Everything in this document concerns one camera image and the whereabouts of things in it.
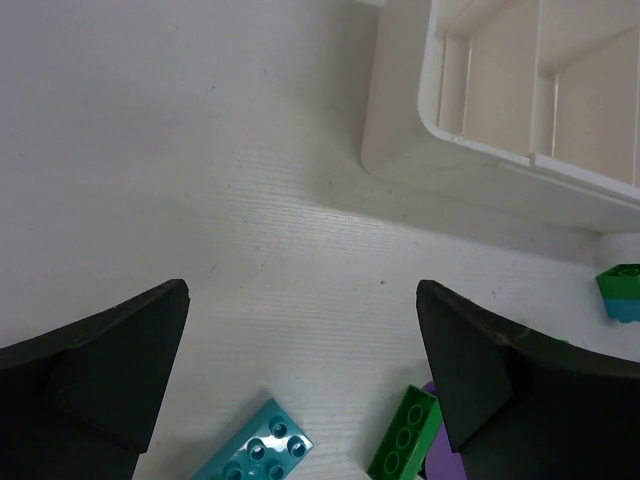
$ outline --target white wood grain surface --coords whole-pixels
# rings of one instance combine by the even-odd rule
[[[293,479],[364,479],[430,373],[414,292],[640,361],[602,239],[369,177],[377,9],[349,0],[0,5],[0,342],[185,278],[192,305],[137,480],[188,479],[269,394],[317,443]]]

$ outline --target purple lego piece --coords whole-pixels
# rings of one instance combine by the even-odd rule
[[[422,389],[426,392],[436,394],[433,382],[427,383]],[[431,445],[427,457],[424,459],[422,470],[418,473],[425,480],[466,480],[467,476],[462,465],[462,458],[459,453],[451,453],[447,429],[442,424],[436,439]]]

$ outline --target storage container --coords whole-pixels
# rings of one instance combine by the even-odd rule
[[[640,2],[387,0],[370,173],[599,232],[640,231]]]

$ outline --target green lego brick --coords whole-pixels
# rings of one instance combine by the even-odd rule
[[[414,480],[441,425],[438,398],[409,386],[367,475],[372,480]]]
[[[640,265],[616,265],[596,280],[603,298],[640,299]]]

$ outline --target teal lego brick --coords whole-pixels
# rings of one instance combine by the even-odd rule
[[[282,480],[313,442],[271,399],[191,480]]]
[[[609,318],[622,323],[640,322],[640,300],[631,298],[605,298],[604,306]]]
[[[438,398],[409,386],[367,474],[372,480],[414,480],[442,425]]]

